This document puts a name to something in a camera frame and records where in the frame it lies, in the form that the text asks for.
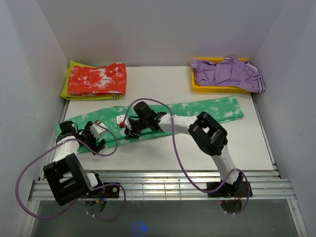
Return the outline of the green tie-dye trousers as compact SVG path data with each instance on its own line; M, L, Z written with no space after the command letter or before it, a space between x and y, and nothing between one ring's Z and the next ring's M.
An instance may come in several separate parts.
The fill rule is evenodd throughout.
M74 117L58 126L56 142L75 136L83 141L78 152L153 139L176 133L190 134L194 125L202 128L243 118L235 96L189 103L149 106L114 106Z

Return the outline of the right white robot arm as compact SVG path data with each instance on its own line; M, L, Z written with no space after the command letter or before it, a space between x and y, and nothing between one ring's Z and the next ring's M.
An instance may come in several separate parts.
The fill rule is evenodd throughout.
M136 105L130 105L136 116L125 115L118 125L124 128L127 139L139 138L142 131L150 129L153 132L171 132L190 135L199 149L210 156L219 171L221 181L207 184L206 189L200 188L189 177L186 170L181 170L188 181L199 191L215 198L251 197L251 185L245 174L236 168L228 149L227 131L209 113L201 112L197 116L184 117L167 112L155 112L150 106L136 100Z

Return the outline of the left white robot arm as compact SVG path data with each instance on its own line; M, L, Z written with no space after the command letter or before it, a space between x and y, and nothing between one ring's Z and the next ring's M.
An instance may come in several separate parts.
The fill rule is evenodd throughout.
M89 121L84 129L78 129L74 122L65 121L59 128L55 157L43 168L56 202L63 206L84 194L100 197L105 191L104 184L97 173L84 171L77 154L83 146L81 142L96 153L104 149L106 141L99 138L106 132L106 126Z

